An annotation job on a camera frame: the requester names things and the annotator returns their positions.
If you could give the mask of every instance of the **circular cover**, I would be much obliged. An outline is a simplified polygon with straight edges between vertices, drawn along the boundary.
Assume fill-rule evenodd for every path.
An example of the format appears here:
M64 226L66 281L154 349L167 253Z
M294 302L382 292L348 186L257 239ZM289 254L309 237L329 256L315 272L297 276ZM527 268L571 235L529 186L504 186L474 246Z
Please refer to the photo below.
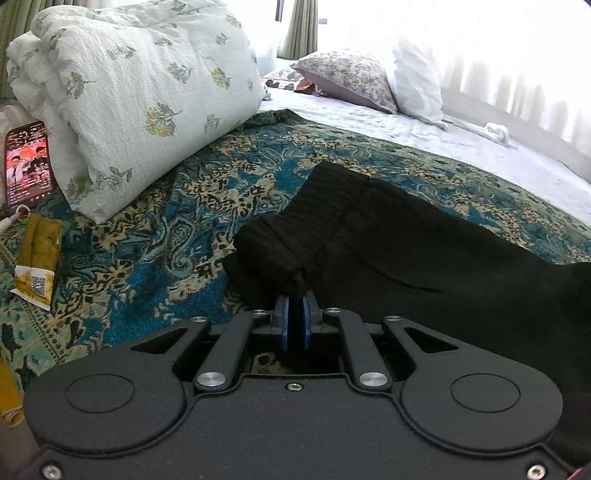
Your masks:
M533 368L472 353L421 356L400 397L412 420L436 439L472 451L507 452L546 440L562 413L556 385Z
M66 390L72 407L88 413L105 413L125 406L134 396L134 384L111 374L88 375L74 380Z
M179 418L184 393L165 355L104 353L52 368L27 390L27 421L44 442L71 452L116 452Z
M511 380L490 374L472 374L452 383L452 396L462 406L482 413L511 408L519 400L519 388Z

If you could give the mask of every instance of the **yellow packet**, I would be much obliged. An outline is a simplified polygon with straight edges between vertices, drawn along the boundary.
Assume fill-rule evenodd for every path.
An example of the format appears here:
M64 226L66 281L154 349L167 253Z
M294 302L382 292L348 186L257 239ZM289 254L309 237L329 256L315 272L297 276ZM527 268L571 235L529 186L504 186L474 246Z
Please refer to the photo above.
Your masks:
M24 420L22 398L17 393L14 380L0 356L0 421L3 418L11 427L15 427Z
M11 292L49 310L60 247L61 220L32 213L18 252Z

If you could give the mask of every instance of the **smartphone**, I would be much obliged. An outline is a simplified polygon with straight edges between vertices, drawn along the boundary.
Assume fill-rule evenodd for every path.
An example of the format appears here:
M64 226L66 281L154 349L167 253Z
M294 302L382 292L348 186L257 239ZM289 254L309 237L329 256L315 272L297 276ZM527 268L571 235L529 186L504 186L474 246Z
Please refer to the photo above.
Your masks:
M5 204L34 208L56 188L49 161L47 132L41 121L14 128L4 142Z

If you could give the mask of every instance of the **qr code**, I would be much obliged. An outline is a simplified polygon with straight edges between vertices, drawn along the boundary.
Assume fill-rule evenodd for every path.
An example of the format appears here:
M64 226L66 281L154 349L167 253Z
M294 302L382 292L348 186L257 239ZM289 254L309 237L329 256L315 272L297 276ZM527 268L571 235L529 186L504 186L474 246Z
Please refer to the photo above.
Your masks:
M45 278L44 277L31 277L31 288L33 292L40 297L45 296Z

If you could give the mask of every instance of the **white bedsheet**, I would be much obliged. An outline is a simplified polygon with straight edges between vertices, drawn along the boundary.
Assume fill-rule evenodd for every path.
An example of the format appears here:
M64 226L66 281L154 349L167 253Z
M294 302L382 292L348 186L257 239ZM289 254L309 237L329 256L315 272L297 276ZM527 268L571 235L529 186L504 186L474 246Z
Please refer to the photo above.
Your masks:
M591 226L591 185L566 166L510 140L507 148L449 125L444 132L404 115L387 115L340 100L271 89L261 110L289 108L303 118L420 148L489 171Z

